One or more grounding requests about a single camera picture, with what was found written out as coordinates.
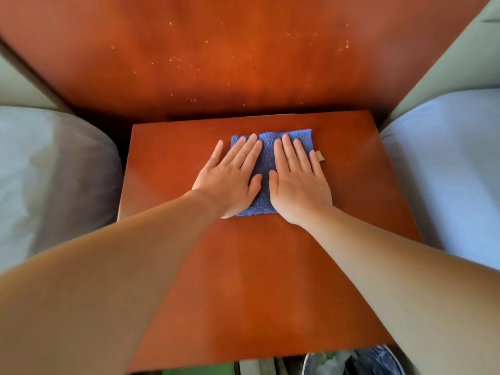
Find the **blue towel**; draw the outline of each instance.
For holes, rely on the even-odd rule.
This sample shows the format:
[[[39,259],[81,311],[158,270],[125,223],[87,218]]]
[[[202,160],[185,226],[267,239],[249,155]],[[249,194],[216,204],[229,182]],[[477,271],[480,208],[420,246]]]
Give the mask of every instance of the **blue towel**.
[[[253,200],[252,205],[243,212],[239,213],[238,216],[253,216],[256,214],[268,214],[276,213],[271,205],[271,197],[269,194],[269,171],[276,170],[276,163],[274,162],[274,141],[278,138],[283,137],[285,134],[290,136],[291,141],[294,139],[299,139],[304,147],[305,152],[309,156],[309,151],[312,150],[312,138],[311,129],[307,130],[297,130],[295,132],[288,133],[263,133],[259,134],[259,139],[262,141],[262,151],[260,152],[259,159],[255,164],[253,169],[252,177],[257,174],[262,174],[262,189],[257,194],[257,197]],[[231,147],[238,141],[241,135],[233,135],[231,138]]]

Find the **wooden table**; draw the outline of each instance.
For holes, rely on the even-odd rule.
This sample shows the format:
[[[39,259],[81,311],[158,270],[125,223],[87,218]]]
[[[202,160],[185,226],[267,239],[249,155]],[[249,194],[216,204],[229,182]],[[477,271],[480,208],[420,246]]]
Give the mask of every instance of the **wooden table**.
[[[191,189],[222,139],[311,128],[334,205],[420,240],[368,112],[135,125],[119,219]],[[354,285],[278,214],[219,220],[195,244],[129,366],[150,370],[370,347],[392,339]]]

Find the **person's left hand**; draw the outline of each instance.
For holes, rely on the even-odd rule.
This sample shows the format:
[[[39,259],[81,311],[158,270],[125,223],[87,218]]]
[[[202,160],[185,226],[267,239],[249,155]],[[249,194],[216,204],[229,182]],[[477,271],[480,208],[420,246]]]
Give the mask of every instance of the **person's left hand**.
[[[248,140],[241,137],[217,164],[222,152],[222,141],[219,141],[192,189],[205,193],[221,218],[243,212],[260,191],[262,174],[255,175],[249,185],[248,180],[261,150],[262,141],[257,140],[257,135],[252,134]]]

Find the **table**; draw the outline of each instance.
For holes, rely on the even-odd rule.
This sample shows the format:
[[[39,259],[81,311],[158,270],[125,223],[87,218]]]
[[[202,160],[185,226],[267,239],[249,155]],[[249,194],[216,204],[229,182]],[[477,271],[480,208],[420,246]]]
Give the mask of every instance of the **table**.
[[[219,139],[312,129],[334,205],[410,239],[420,235],[367,111],[135,125],[118,218],[183,195]],[[335,262],[278,214],[219,220],[179,270],[129,370],[392,343]]]

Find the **wooden panel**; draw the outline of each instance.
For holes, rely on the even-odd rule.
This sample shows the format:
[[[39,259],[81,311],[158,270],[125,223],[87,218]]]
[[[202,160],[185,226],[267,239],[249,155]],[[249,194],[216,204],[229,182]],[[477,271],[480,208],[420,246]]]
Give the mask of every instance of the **wooden panel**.
[[[71,106],[125,127],[359,108],[380,119],[487,1],[2,0],[0,36]]]
[[[217,141],[312,128],[334,204],[419,240],[367,112],[135,125],[120,218],[191,189]],[[130,370],[370,347],[391,337],[326,252],[278,214],[217,221],[198,240]]]

